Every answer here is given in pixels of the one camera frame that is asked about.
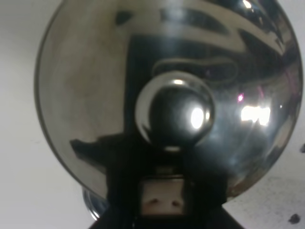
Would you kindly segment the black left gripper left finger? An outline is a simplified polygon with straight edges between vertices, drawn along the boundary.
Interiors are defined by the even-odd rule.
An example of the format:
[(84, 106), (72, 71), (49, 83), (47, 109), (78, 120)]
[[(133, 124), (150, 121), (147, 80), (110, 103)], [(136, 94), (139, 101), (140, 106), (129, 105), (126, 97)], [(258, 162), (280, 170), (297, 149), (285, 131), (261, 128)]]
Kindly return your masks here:
[(132, 214), (129, 211), (109, 207), (89, 229), (132, 229), (132, 224)]

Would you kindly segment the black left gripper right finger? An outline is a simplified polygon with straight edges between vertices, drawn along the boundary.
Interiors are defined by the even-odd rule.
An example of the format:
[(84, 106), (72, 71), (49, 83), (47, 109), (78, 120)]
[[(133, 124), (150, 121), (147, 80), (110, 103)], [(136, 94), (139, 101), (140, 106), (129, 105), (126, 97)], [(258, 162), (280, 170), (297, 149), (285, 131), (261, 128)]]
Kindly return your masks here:
[(243, 227), (222, 207), (202, 210), (198, 229), (243, 229)]

